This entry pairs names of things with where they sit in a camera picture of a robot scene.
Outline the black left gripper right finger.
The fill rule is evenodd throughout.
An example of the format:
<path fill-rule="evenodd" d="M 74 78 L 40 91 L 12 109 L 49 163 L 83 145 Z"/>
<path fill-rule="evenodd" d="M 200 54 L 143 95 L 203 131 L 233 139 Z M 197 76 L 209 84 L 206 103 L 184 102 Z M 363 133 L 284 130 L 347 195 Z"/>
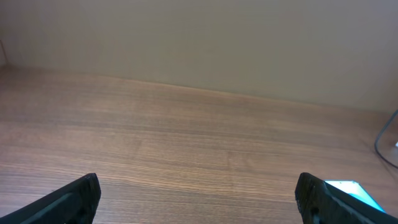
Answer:
<path fill-rule="evenodd" d="M 304 224 L 397 224 L 379 211 L 308 172 L 298 178 L 295 200 Z"/>

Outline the Galaxy smartphone with cyan screen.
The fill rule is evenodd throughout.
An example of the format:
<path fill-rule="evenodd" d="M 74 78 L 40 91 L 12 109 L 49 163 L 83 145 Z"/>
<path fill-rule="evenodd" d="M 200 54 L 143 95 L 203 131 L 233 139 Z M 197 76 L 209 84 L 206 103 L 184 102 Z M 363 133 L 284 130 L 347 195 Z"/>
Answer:
<path fill-rule="evenodd" d="M 365 191 L 365 189 L 358 182 L 353 180 L 325 180 L 325 182 L 385 213 L 385 210 Z"/>

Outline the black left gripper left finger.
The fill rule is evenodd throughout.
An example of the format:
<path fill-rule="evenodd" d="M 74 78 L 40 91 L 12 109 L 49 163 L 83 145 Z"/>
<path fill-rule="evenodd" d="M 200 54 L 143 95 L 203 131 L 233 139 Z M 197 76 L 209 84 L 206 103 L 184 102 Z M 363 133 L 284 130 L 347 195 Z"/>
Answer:
<path fill-rule="evenodd" d="M 1 217 L 1 223 L 92 224 L 100 198 L 101 188 L 97 175 L 89 173 Z"/>

